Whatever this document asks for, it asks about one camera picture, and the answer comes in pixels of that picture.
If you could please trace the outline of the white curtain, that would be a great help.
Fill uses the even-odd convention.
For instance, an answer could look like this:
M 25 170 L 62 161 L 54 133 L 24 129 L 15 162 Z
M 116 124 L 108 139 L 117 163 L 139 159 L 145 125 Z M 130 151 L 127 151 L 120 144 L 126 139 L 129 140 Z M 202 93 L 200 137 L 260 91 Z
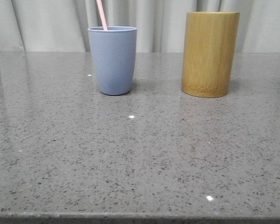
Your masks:
M 138 52 L 182 52 L 187 12 L 239 12 L 237 52 L 280 53 L 280 0 L 104 0 L 109 26 L 138 29 Z M 87 52 L 94 0 L 0 0 L 0 51 Z

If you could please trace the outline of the bamboo cylinder holder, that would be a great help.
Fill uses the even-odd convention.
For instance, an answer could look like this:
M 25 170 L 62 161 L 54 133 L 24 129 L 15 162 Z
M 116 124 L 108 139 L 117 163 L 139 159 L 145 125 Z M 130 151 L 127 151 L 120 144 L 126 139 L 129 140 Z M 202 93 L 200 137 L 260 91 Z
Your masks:
M 202 98 L 227 95 L 239 12 L 188 12 L 181 90 Z

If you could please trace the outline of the blue plastic cup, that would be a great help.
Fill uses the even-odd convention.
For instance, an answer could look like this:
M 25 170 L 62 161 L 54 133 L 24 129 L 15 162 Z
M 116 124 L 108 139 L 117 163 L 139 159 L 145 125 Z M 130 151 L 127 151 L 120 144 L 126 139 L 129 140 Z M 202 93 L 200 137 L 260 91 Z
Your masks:
M 125 26 L 88 28 L 92 64 L 103 94 L 117 96 L 131 90 L 137 31 Z

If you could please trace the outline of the pink chopstick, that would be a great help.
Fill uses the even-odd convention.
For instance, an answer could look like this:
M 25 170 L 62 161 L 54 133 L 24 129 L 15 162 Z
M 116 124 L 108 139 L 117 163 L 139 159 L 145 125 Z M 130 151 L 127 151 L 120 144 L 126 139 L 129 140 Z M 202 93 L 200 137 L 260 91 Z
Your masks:
M 96 0 L 96 3 L 98 6 L 98 12 L 99 12 L 99 16 L 101 19 L 101 24 L 102 24 L 103 30 L 107 31 L 108 27 L 107 27 L 107 23 L 106 23 L 106 19 L 105 19 L 105 13 L 104 13 L 102 1 Z

